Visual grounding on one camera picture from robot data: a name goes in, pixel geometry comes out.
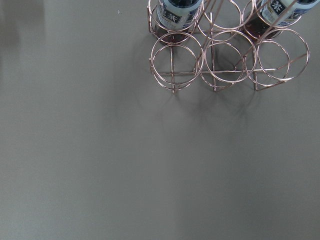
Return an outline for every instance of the gray surface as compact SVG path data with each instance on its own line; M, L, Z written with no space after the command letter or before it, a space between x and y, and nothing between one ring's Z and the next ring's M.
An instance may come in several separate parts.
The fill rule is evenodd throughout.
M319 6L301 77L172 95L147 1L0 2L0 240L320 239Z

